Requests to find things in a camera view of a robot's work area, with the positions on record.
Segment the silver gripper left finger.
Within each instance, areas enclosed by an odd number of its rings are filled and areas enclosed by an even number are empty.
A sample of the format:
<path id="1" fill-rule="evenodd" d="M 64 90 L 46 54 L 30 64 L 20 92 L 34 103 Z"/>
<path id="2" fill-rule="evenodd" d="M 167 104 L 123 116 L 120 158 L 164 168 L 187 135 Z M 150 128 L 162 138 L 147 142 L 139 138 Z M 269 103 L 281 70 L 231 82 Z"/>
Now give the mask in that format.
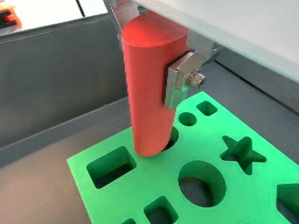
<path id="1" fill-rule="evenodd" d="M 122 31 L 127 23 L 139 16 L 138 5 L 131 0 L 103 0 L 116 28 L 119 48 L 123 48 Z"/>

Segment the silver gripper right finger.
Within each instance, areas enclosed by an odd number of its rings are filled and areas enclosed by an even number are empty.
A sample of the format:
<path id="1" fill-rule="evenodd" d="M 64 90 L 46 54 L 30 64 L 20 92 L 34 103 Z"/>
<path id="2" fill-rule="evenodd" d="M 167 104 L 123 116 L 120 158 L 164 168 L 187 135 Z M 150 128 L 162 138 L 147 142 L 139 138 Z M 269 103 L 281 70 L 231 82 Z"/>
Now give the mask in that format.
<path id="1" fill-rule="evenodd" d="M 195 31 L 187 36 L 190 51 L 167 67 L 164 106 L 174 110 L 186 99 L 188 89 L 199 89 L 204 82 L 203 64 L 219 53 L 222 45 Z"/>

